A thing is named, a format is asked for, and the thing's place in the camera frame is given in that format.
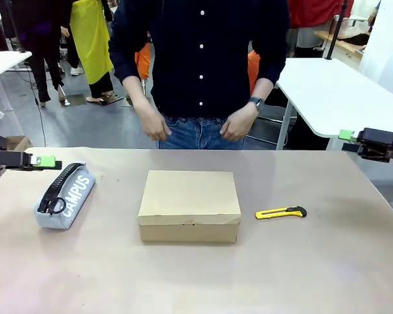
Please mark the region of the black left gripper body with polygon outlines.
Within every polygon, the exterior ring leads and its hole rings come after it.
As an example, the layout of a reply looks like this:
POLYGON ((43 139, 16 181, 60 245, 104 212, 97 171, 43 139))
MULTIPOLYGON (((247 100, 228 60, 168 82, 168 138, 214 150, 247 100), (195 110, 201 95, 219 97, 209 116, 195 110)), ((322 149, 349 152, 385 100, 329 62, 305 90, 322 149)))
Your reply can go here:
POLYGON ((0 135, 0 167, 24 169, 23 153, 32 147, 26 136, 3 137, 0 135))

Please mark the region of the person's right hand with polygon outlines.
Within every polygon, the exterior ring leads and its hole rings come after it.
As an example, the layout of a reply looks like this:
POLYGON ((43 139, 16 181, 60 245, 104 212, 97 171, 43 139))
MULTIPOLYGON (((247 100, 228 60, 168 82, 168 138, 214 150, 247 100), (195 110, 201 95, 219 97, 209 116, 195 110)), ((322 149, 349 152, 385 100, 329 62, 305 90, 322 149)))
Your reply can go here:
POLYGON ((153 141, 165 141, 172 134, 164 117, 156 108, 144 105, 136 111, 145 134, 153 141))

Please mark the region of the person's left hand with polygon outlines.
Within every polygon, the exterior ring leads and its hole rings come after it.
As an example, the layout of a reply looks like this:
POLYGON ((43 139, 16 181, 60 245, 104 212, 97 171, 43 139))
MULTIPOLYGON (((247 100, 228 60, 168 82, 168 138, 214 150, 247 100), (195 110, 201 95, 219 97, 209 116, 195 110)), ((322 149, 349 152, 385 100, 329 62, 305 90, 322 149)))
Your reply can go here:
POLYGON ((255 103, 248 103, 243 108, 231 114, 220 129, 222 138, 239 141, 249 133, 259 111, 255 103))

